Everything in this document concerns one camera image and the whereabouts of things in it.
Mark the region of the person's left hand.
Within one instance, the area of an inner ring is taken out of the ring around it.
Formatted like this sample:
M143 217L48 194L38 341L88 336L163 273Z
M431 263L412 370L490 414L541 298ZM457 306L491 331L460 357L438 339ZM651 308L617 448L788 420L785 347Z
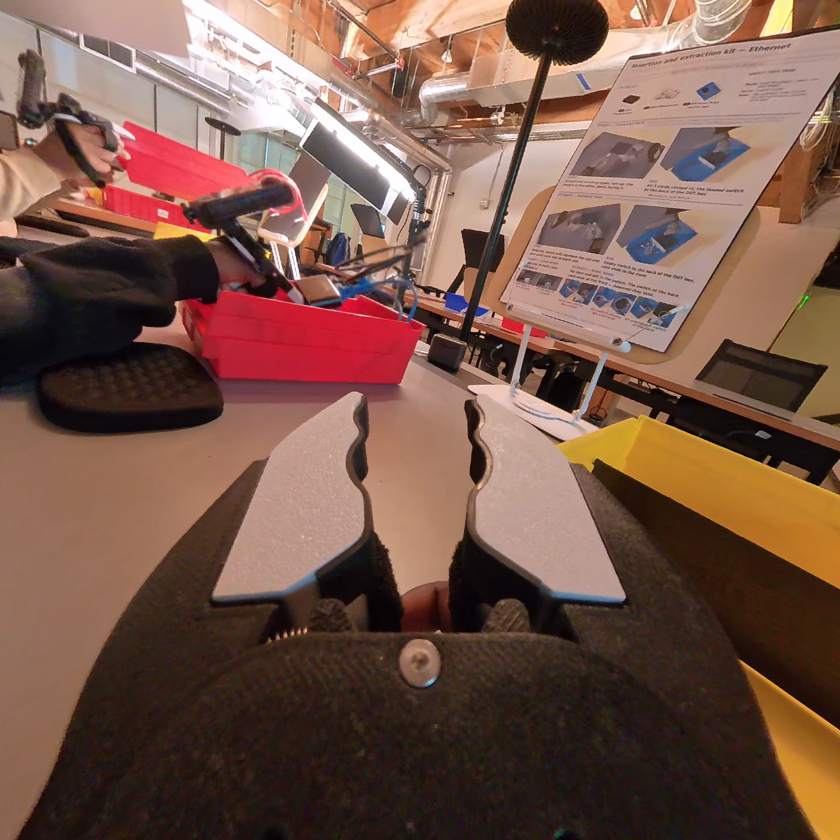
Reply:
M219 291L267 299L277 295L277 284L261 274L226 238L209 240L205 246L217 270Z

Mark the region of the black ethernet switch box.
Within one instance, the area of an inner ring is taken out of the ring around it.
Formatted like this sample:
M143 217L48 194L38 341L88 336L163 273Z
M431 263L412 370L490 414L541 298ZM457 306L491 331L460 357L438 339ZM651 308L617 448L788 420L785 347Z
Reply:
M337 309L343 304L342 294L329 275L302 276L295 284L303 303L312 308Z

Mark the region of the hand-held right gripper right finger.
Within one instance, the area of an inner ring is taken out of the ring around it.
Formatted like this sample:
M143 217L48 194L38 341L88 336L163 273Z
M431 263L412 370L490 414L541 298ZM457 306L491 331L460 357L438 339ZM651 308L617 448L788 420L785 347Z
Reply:
M503 568L557 602L618 606L626 594L571 462L536 427L488 395L475 410L480 454L469 536Z

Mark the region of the dark board with beige rim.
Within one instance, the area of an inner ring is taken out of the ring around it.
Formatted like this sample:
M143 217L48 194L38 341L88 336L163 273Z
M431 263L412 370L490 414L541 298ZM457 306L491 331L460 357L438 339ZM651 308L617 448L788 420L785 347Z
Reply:
M289 249L299 246L326 198L329 176L324 165L302 152L288 176L297 188L295 202L281 210L266 210L257 227L258 236Z

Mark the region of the LED light panel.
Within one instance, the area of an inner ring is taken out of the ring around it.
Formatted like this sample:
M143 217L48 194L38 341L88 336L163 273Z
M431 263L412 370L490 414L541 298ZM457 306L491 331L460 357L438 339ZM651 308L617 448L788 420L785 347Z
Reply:
M311 120L301 149L363 197L391 223L403 220L417 199L420 185L389 150L376 145L327 102L309 105Z

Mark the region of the black office chair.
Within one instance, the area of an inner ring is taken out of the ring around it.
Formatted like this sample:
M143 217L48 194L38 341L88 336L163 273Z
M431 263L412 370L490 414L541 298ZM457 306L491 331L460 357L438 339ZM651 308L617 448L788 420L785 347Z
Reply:
M696 380L796 413L827 370L825 364L796 360L725 339Z

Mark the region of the black light stand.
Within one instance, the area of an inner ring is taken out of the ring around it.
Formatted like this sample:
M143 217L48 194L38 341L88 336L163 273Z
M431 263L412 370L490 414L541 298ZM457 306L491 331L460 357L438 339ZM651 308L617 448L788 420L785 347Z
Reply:
M414 166L412 175L417 190L406 240L412 252L403 263L403 273L418 285L427 256L427 239L432 224L434 199L437 197L438 175L425 163Z

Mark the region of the black wrist rest pad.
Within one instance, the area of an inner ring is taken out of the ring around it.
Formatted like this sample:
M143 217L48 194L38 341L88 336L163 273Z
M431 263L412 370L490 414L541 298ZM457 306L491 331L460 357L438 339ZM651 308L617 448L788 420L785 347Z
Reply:
M57 217L27 213L17 216L14 221L18 228L33 228L43 230L51 234L73 238L87 238L91 236L85 227L67 222L67 220Z
M209 424L224 397L202 363L186 350L135 342L55 365L38 376L38 408L46 421L83 434L137 434Z

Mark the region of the white instruction poster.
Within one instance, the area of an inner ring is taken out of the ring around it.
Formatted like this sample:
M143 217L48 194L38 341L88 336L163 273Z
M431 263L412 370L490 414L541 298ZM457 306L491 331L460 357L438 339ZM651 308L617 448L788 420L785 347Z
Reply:
M838 80L838 26L631 58L502 297L626 338L696 302ZM638 336L667 350L678 319Z

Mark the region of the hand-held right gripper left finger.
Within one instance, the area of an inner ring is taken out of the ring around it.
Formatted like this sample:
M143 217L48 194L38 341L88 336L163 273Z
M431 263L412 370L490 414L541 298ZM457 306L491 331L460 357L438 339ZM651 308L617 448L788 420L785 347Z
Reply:
M363 592L371 540L368 404L351 392L284 438L257 481L211 601L313 606Z

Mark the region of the another person's forearm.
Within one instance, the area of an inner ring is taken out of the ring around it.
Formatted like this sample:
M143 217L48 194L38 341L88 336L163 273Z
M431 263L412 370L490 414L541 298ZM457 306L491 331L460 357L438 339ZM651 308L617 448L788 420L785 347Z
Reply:
M1 154L1 236L16 237L16 217L52 196L66 196L74 186L62 182L34 150Z

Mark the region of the long wooden table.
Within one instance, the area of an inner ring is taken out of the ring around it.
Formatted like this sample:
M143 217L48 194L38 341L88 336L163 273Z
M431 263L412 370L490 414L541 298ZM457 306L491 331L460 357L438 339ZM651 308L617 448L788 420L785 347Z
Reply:
M452 333L460 328L464 317L447 309L441 297L421 294L418 299L420 320L429 334ZM491 360L502 350L515 355L522 336L501 326L493 318L479 322L476 329L480 343L477 352L481 360ZM595 373L598 353L580 344L558 341L549 336L528 339L523 366L544 369L536 396L547 403L556 399L556 382L565 371L572 370L576 382L588 383ZM643 406L652 419L676 424L714 444L730 448L746 456L754 456L765 465L789 465L805 472L805 480L819 485L833 469L838 470L838 425L821 422L793 412L784 411L770 403L757 401L728 391L705 381L671 381L661 374L643 370L610 355L598 375L592 398L595 408L584 410L585 415L604 418L608 406L618 397Z

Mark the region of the black bin divider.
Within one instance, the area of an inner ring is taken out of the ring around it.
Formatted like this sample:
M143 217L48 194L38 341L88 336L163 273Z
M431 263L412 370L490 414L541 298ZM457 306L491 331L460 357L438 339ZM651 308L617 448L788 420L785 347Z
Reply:
M838 728L838 589L599 458L592 474L688 576L740 659Z

